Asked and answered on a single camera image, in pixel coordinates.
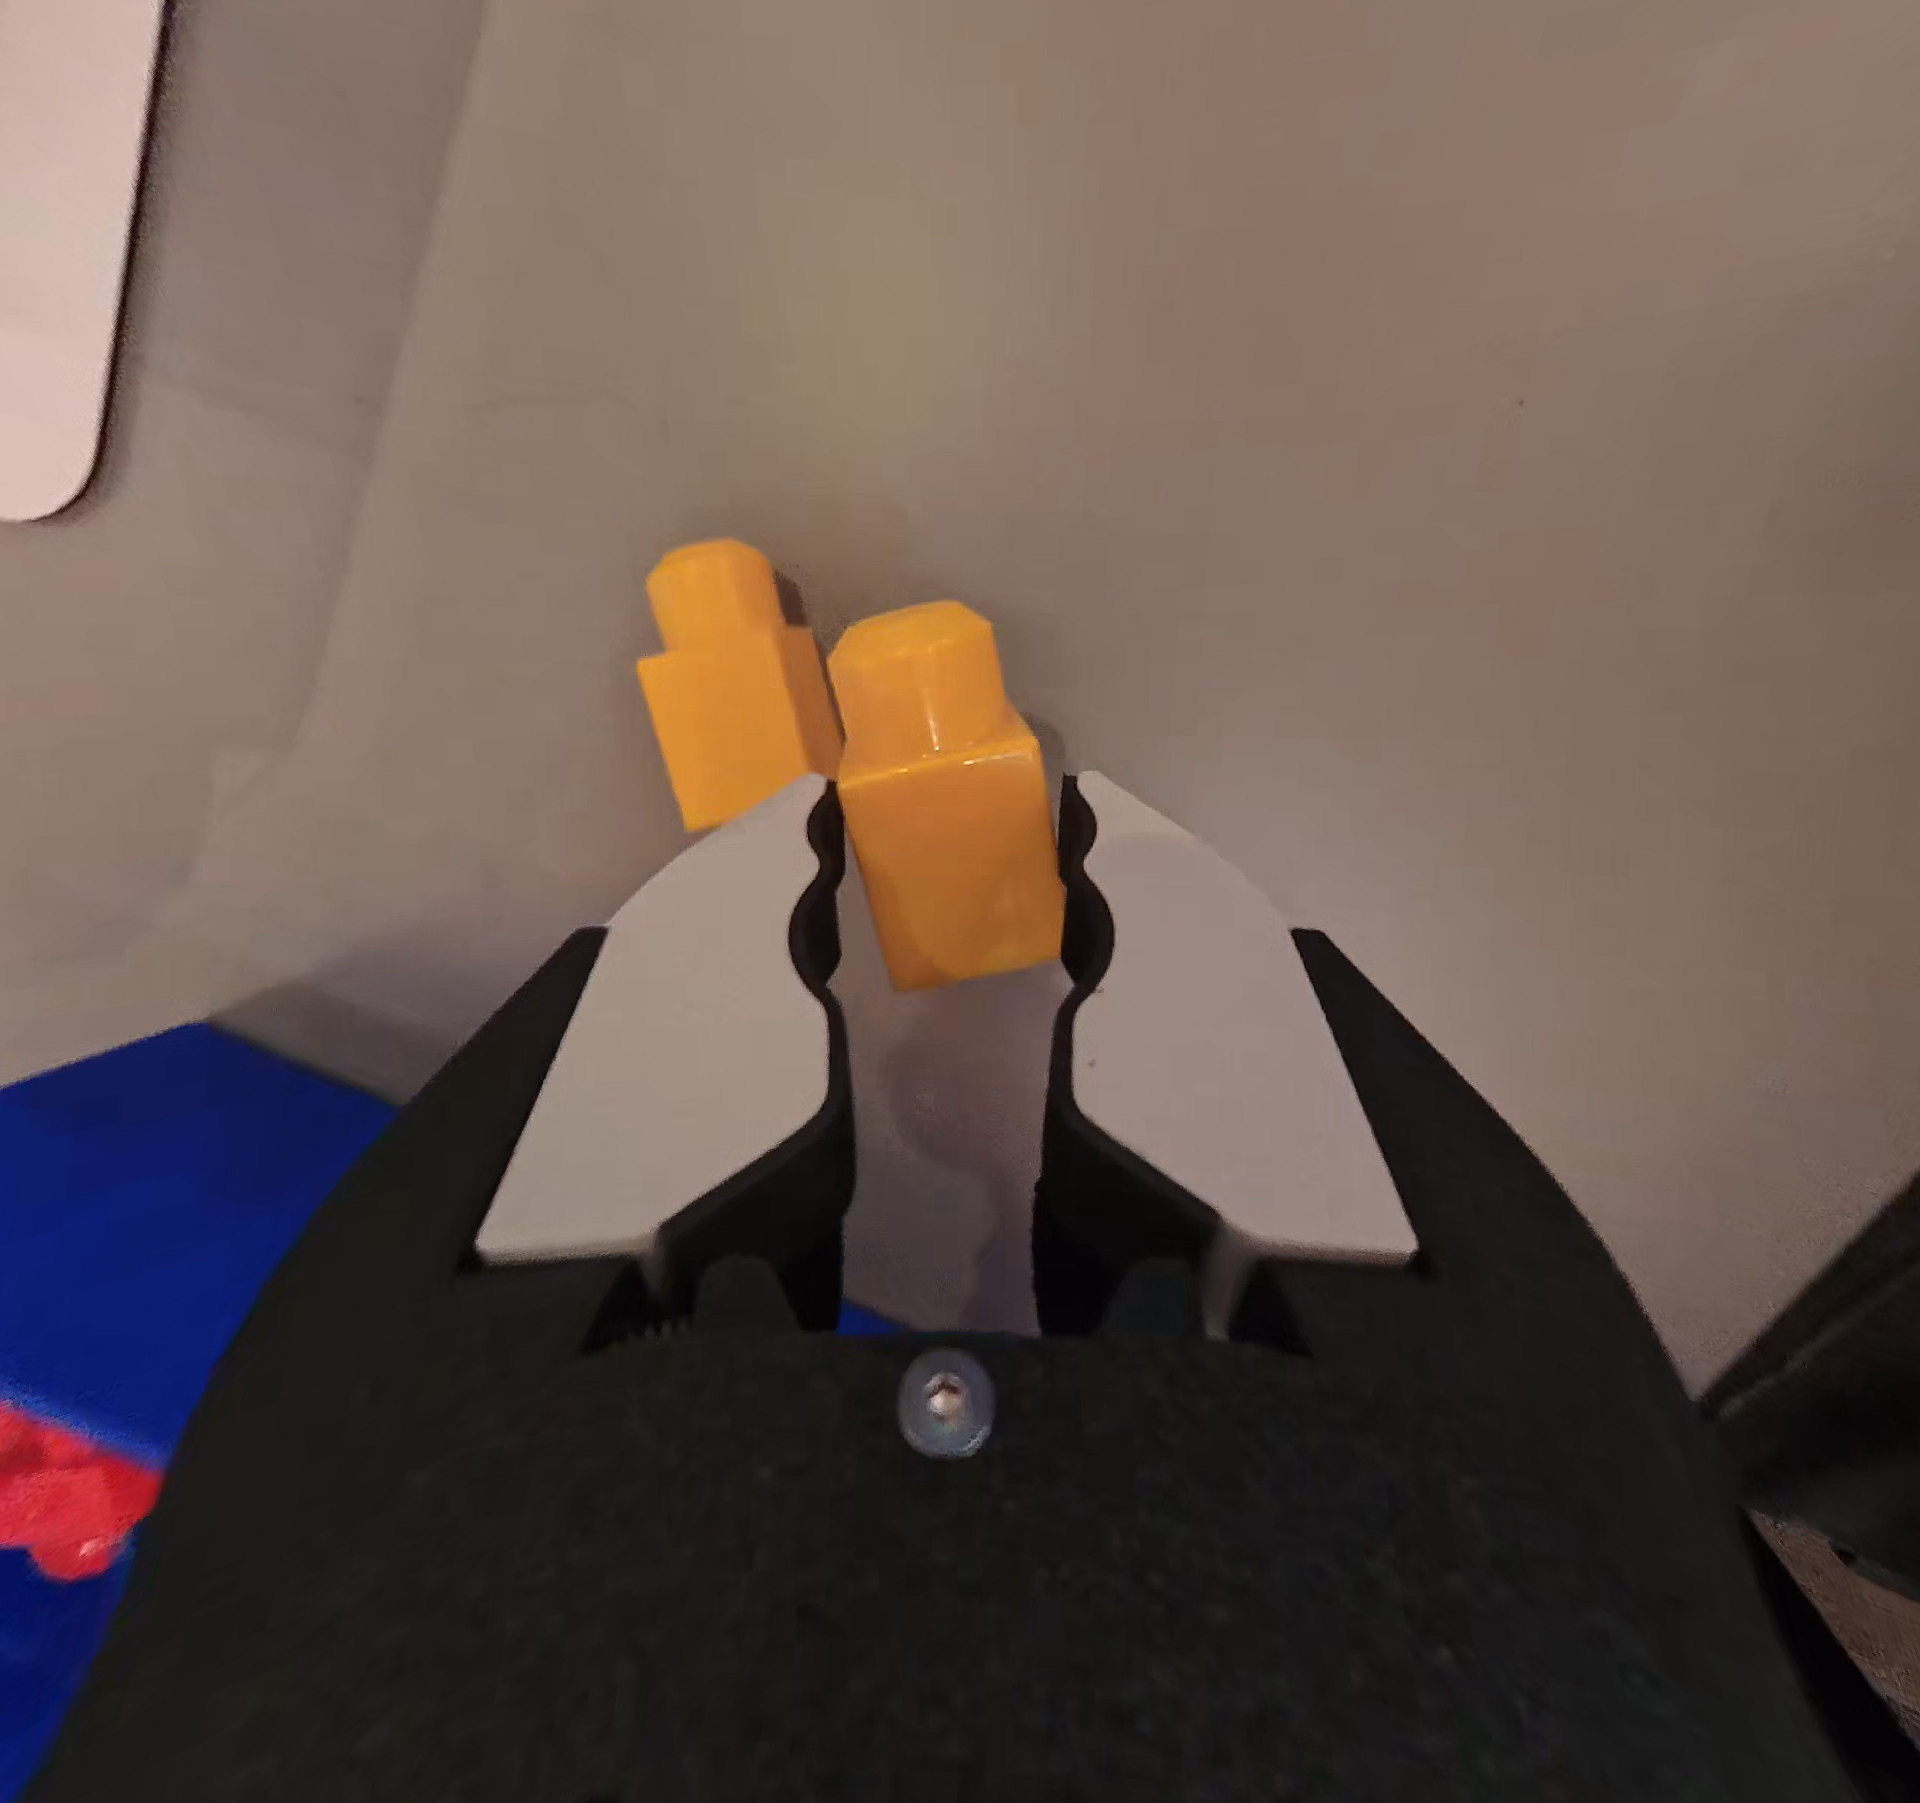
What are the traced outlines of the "grey desk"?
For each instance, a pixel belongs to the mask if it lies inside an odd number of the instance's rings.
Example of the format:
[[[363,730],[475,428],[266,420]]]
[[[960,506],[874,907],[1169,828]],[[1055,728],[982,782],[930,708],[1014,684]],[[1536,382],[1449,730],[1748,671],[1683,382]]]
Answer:
[[[1919,0],[174,0],[4,527],[4,1080],[410,1094],[682,841],[669,546],[956,596],[1710,1385],[1917,1173]]]

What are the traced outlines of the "yellow single-stud toy block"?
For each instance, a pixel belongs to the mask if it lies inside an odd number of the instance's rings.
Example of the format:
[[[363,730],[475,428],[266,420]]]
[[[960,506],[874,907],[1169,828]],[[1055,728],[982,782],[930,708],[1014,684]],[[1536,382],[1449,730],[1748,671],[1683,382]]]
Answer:
[[[664,646],[636,668],[686,832],[716,832],[801,776],[840,773],[822,646],[790,618],[769,556],[731,539],[686,542],[644,590]]]
[[[846,735],[838,800],[894,986],[1054,962],[1054,802],[994,626],[949,598],[860,619],[828,674]]]

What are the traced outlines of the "blue plastic bin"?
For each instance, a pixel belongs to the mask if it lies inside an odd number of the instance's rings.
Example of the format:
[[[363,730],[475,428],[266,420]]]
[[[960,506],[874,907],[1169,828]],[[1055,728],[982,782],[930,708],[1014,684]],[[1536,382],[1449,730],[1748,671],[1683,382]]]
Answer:
[[[165,1472],[269,1275],[395,1117],[204,1022],[4,1087],[2,1404]],[[59,1732],[131,1549],[56,1585],[2,1547],[4,1798]]]

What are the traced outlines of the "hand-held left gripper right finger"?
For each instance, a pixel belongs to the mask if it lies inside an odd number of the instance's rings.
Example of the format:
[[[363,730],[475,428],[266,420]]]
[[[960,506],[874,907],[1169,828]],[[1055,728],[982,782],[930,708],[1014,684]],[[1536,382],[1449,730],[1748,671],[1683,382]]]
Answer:
[[[1035,1308],[1094,1336],[1147,1264],[1194,1280],[1201,1327],[1263,1327],[1278,1264],[1404,1271],[1420,1243],[1280,907],[1115,779],[1063,782],[1063,967]]]

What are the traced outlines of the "pile of colourful toy blocks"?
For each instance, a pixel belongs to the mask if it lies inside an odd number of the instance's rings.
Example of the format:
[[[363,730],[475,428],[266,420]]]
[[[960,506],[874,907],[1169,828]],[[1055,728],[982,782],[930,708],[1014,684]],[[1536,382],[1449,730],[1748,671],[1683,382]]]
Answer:
[[[2,1404],[2,1547],[56,1585],[104,1575],[161,1498],[141,1460]]]

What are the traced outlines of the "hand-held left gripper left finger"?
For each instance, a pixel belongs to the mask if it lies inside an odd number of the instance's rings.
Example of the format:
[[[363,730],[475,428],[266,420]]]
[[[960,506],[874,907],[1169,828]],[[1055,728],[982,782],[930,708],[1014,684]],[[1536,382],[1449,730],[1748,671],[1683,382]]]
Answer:
[[[483,1264],[776,1256],[842,1227],[844,875],[835,790],[799,776],[617,907],[478,1225]]]

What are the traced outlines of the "white stand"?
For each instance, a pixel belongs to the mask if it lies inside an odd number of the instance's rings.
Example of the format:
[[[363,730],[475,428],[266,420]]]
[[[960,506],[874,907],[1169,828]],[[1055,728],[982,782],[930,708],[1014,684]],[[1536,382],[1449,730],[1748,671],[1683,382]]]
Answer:
[[[95,468],[167,0],[2,0],[2,518]]]

